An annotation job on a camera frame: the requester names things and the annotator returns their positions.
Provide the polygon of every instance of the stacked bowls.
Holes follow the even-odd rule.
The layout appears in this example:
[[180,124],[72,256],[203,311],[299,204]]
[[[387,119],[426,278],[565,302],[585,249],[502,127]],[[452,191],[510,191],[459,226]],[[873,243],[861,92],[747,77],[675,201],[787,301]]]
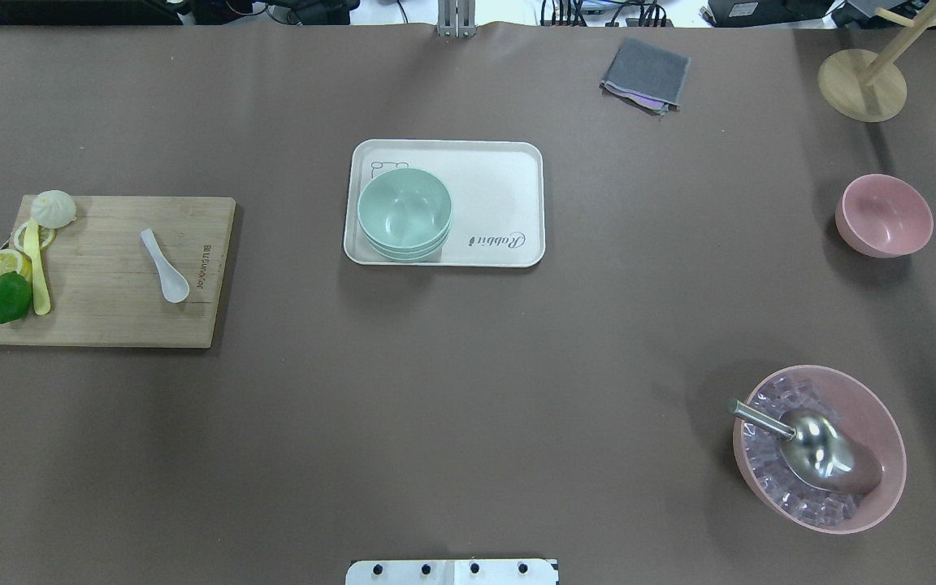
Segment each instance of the stacked bowls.
[[420,262],[438,252],[449,236],[452,211],[446,185],[419,169],[375,177],[357,202],[367,243],[397,262]]

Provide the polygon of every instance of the white metal plate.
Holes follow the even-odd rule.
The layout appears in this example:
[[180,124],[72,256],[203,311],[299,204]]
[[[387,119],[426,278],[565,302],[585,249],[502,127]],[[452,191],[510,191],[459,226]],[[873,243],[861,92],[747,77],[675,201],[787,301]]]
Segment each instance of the white metal plate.
[[558,561],[457,559],[357,561],[345,585],[557,585]]
[[[423,262],[394,262],[375,252],[357,221],[364,186],[400,167],[429,171],[450,190],[450,236],[438,254]],[[364,141],[353,151],[343,245],[349,259],[361,264],[534,266],[545,249],[543,157],[527,143]]]

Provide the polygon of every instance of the green lime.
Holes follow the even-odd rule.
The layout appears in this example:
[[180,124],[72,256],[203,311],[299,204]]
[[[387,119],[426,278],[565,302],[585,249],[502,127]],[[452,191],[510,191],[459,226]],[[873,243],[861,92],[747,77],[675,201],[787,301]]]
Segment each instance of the green lime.
[[14,271],[0,275],[0,323],[22,319],[31,307],[31,283]]

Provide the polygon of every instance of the wooden stand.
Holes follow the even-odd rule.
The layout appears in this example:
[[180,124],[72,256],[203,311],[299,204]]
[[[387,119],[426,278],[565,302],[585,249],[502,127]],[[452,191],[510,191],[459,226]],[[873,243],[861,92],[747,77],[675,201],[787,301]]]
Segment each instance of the wooden stand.
[[908,88],[895,60],[926,29],[936,26],[936,0],[929,1],[915,19],[883,8],[877,8],[876,14],[905,27],[883,52],[847,49],[830,55],[818,68],[822,97],[840,114],[859,122],[883,122],[902,110]]

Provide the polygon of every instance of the small pink bowl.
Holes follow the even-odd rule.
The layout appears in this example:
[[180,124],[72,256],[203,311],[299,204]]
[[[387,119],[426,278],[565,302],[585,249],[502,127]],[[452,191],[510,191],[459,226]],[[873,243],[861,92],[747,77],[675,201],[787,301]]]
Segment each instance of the small pink bowl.
[[811,526],[801,522],[777,507],[757,484],[757,477],[750,469],[750,462],[746,458],[743,422],[736,419],[735,430],[732,433],[735,463],[738,464],[739,471],[742,471],[747,485],[757,494],[761,502],[767,504],[777,514],[799,523],[804,528],[827,534],[851,534],[873,528],[883,521],[883,518],[887,518],[887,515],[891,514],[898,504],[898,500],[902,499],[908,472],[908,459],[905,456],[902,433],[898,430],[898,425],[895,425],[891,412],[887,411],[887,407],[864,384],[842,371],[825,366],[791,366],[778,370],[757,384],[757,388],[754,388],[750,396],[747,396],[746,402],[748,404],[752,402],[758,390],[761,390],[766,383],[783,375],[794,384],[804,380],[811,381],[817,389],[821,402],[840,415],[837,428],[847,433],[853,440],[872,449],[873,455],[876,455],[876,458],[883,463],[883,479],[876,489],[863,497],[861,503],[858,504],[858,511],[846,521],[836,526]]
[[911,185],[889,175],[858,177],[836,206],[836,229],[852,248],[874,258],[894,258],[924,247],[934,217]]

